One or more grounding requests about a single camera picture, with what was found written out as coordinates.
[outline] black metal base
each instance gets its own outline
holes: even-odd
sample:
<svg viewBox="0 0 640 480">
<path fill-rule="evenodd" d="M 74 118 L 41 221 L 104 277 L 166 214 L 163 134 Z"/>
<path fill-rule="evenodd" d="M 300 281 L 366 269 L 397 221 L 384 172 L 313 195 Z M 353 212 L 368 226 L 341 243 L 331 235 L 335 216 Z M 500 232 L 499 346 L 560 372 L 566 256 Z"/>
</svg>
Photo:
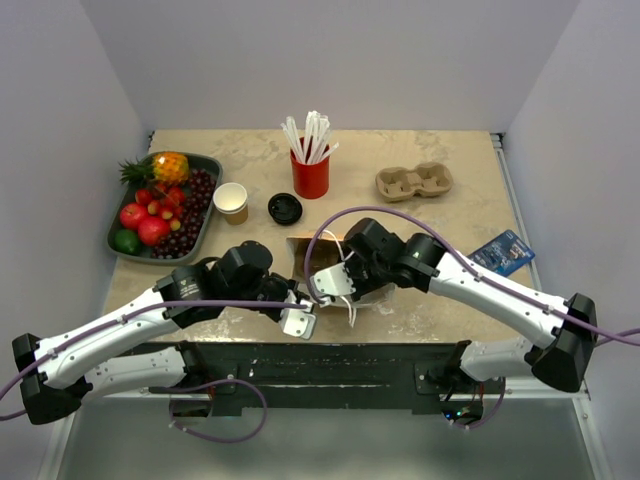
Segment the black metal base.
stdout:
<svg viewBox="0 0 640 480">
<path fill-rule="evenodd" d="M 132 353 L 151 353 L 171 343 L 147 343 Z M 198 357 L 213 379 L 246 380 L 265 395 L 269 408 L 396 409 L 440 414 L 440 395 L 448 388 L 429 380 L 441 370 L 455 344 L 276 344 L 199 343 Z M 489 382 L 486 393 L 497 393 Z M 465 392 L 471 393 L 473 386 Z M 162 393 L 152 389 L 152 393 Z M 467 402 L 447 402 L 456 408 Z M 212 415 L 240 415 L 259 407 L 258 398 L 242 387 L 216 389 Z"/>
</svg>

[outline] white wall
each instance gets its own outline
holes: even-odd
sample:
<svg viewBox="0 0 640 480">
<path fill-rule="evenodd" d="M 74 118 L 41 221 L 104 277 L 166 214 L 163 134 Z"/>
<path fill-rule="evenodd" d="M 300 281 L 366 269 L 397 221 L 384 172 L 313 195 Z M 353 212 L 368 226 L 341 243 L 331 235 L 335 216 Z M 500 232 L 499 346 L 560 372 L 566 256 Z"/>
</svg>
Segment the white wall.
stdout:
<svg viewBox="0 0 640 480">
<path fill-rule="evenodd" d="M 504 131 L 578 0 L 81 0 L 154 128 Z"/>
<path fill-rule="evenodd" d="M 506 136 L 545 289 L 640 326 L 640 3 L 582 0 Z M 607 345 L 588 384 L 618 479 L 638 478 L 640 351 Z"/>
<path fill-rule="evenodd" d="M 104 227 L 116 162 L 144 131 L 77 0 L 0 2 L 0 383 L 11 339 L 98 313 L 113 269 Z M 20 407 L 17 391 L 0 412 Z M 50 428 L 0 424 L 2 478 L 30 479 Z"/>
</svg>

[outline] red cup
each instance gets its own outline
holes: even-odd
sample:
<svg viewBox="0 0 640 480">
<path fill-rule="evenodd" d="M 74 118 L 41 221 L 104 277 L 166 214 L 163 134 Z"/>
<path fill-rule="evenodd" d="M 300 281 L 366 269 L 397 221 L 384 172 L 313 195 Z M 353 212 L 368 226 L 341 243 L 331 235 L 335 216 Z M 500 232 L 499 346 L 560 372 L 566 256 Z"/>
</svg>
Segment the red cup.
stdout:
<svg viewBox="0 0 640 480">
<path fill-rule="evenodd" d="M 303 138 L 300 137 L 300 145 L 302 145 Z M 324 149 L 325 152 L 327 150 L 329 150 L 329 145 Z M 307 152 L 307 159 L 309 159 L 310 153 L 311 148 Z M 291 170 L 293 171 L 293 188 L 298 195 L 302 198 L 313 200 L 327 193 L 329 190 L 329 158 L 331 156 L 315 165 L 305 165 L 298 162 L 293 150 L 289 150 L 289 157 L 291 158 Z"/>
</svg>

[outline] dark green tray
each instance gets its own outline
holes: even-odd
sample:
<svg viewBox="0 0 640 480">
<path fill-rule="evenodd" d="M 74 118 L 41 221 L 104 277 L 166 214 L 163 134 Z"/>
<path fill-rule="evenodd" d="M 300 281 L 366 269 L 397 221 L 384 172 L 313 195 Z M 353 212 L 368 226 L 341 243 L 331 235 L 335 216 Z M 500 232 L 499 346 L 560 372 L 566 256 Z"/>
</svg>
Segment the dark green tray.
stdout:
<svg viewBox="0 0 640 480">
<path fill-rule="evenodd" d="M 144 159 L 149 158 L 155 155 L 158 152 L 150 153 Z M 181 152 L 187 156 L 187 160 L 189 161 L 189 168 L 197 168 L 197 169 L 205 169 L 211 175 L 214 175 L 216 178 L 216 188 L 222 185 L 222 165 L 215 158 L 205 157 L 204 155 L 197 155 L 195 153 L 185 153 Z M 113 214 L 113 220 L 111 221 L 111 227 L 109 228 L 109 232 L 107 233 L 107 248 L 111 253 L 118 257 L 126 258 L 127 260 L 131 260 L 132 262 L 146 263 L 148 265 L 163 265 L 163 266 L 171 266 L 171 265 L 186 265 L 191 263 L 198 252 L 200 251 L 200 247 L 202 246 L 202 240 L 207 231 L 207 225 L 209 224 L 209 220 L 211 220 L 211 216 L 215 212 L 215 207 L 213 205 L 213 198 L 209 203 L 209 208 L 207 208 L 207 212 L 204 217 L 204 223 L 202 224 L 202 228 L 200 229 L 200 234 L 198 235 L 198 239 L 196 240 L 193 249 L 181 258 L 172 258 L 171 260 L 160 260 L 157 258 L 151 258 L 151 247 L 144 246 L 142 247 L 142 251 L 140 255 L 127 255 L 126 253 L 120 253 L 116 251 L 114 248 L 114 237 L 118 230 L 124 228 L 120 223 L 120 211 L 128 205 L 129 203 L 133 203 L 136 201 L 136 190 L 138 187 L 129 186 L 127 191 L 122 198 L 122 201 L 116 208 Z"/>
</svg>

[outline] black coffee cup lid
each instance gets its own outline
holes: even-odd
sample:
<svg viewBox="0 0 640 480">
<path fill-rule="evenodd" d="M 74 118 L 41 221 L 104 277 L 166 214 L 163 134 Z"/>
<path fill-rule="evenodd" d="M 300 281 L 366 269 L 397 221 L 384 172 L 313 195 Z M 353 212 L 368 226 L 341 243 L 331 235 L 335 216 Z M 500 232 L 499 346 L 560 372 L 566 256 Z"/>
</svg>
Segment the black coffee cup lid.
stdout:
<svg viewBox="0 0 640 480">
<path fill-rule="evenodd" d="M 302 217 L 302 204 L 290 193 L 276 193 L 268 208 L 271 218 L 280 225 L 293 225 Z"/>
</svg>

